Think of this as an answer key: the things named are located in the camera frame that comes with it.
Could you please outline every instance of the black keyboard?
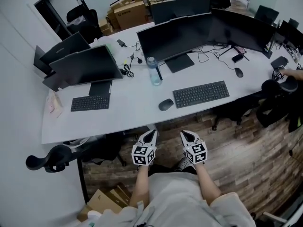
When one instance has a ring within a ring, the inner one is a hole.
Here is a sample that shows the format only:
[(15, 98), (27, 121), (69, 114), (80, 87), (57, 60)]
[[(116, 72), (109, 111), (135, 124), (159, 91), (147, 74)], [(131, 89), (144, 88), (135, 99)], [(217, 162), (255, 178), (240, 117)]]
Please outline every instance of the black keyboard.
[(109, 107), (108, 96), (84, 96), (72, 100), (71, 112), (107, 109)]
[(224, 81), (173, 91), (177, 108), (229, 97)]

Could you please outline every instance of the hand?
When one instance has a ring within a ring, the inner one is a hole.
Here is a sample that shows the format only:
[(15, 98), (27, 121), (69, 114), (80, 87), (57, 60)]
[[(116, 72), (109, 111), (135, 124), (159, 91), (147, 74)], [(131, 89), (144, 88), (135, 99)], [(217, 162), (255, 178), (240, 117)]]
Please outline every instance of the hand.
[(284, 76), (293, 76), (295, 79), (302, 81), (303, 80), (303, 70), (280, 70)]

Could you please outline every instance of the water bottle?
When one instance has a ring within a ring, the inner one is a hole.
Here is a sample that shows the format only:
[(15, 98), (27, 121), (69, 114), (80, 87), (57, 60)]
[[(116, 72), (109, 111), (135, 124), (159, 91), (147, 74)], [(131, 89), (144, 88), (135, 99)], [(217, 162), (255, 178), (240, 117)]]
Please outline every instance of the water bottle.
[(158, 71), (159, 70), (159, 66), (158, 66), (158, 62), (155, 58), (153, 57), (148, 57), (147, 58), (147, 66), (148, 66), (148, 71), (150, 73), (150, 78), (151, 78), (151, 82), (154, 86), (158, 86), (162, 83)]

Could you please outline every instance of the desk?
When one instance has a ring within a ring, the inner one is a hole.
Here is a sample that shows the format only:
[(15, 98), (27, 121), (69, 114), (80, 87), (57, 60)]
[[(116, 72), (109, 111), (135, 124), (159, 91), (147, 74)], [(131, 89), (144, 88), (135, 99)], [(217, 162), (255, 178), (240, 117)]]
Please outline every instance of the desk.
[[(138, 41), (136, 32), (153, 26), (149, 23), (130, 28), (114, 35), (113, 39), (121, 39), (127, 46), (135, 45)], [(204, 46), (204, 50), (212, 49), (212, 46)], [(120, 58), (115, 58), (117, 64), (129, 57), (135, 51), (133, 48), (122, 48)], [(124, 77), (121, 80), (113, 80), (111, 88), (109, 109), (82, 112), (70, 112), (71, 102), (75, 97), (88, 96), (90, 84), (67, 87), (58, 92), (58, 96), (64, 107), (63, 113), (55, 119), (45, 109), (42, 126), (42, 143), (58, 143), (62, 141), (85, 138), (89, 136), (109, 134), (118, 131), (133, 129), (145, 125), (178, 118), (197, 113), (206, 109), (217, 107), (238, 98), (253, 94), (261, 90), (264, 81), (271, 79), (272, 67), (270, 63), (279, 56), (285, 56), (289, 69), (296, 69), (296, 64), (284, 48), (276, 50), (274, 47), (271, 59), (267, 59), (262, 53), (247, 50), (246, 56), (250, 59), (241, 60), (237, 67), (244, 73), (243, 78), (238, 78), (233, 70), (218, 61), (214, 55), (205, 63), (200, 63), (197, 53), (188, 54), (194, 61), (194, 66), (172, 74), (167, 65), (160, 67), (163, 82), (160, 86), (153, 86), (149, 79), (148, 69), (143, 60), (142, 64), (133, 61), (131, 71), (134, 78)], [(237, 55), (230, 50), (220, 60), (233, 67), (232, 57)], [(143, 59), (142, 50), (135, 52), (135, 56)], [(160, 111), (158, 105), (165, 99), (173, 98), (173, 90), (192, 87), (211, 82), (224, 80), (230, 97), (203, 104), (193, 105), (177, 109), (173, 105), (169, 110)]]

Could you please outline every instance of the black monitor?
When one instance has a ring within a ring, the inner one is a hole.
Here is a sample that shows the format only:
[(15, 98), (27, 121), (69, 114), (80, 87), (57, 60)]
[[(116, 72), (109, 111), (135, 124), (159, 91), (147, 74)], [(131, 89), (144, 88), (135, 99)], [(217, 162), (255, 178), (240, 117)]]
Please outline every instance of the black monitor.
[(145, 58), (168, 60), (207, 43), (212, 14), (172, 19), (137, 32)]
[(213, 9), (213, 24), (208, 41), (263, 52), (276, 28), (252, 17)]
[(69, 85), (123, 78), (106, 45), (68, 55), (50, 67)]
[(275, 22), (278, 15), (278, 11), (260, 5), (255, 14), (255, 18), (271, 25)]
[(169, 0), (151, 5), (156, 25), (178, 17), (208, 13), (209, 9), (210, 0)]
[(281, 26), (277, 29), (277, 33), (285, 38), (285, 43), (291, 43), (291, 47), (295, 49), (303, 45), (303, 34), (293, 27), (291, 24), (283, 21)]
[(52, 49), (45, 53), (44, 56), (40, 58), (46, 65), (63, 58), (69, 54), (75, 52), (84, 51), (90, 48), (90, 45), (82, 37), (82, 35), (77, 32), (74, 35), (68, 37), (62, 42), (56, 44)]
[(41, 70), (46, 75), (49, 75), (52, 72), (52, 68), (43, 63), (40, 58), (45, 54), (45, 52), (37, 45), (34, 57), (34, 66)]

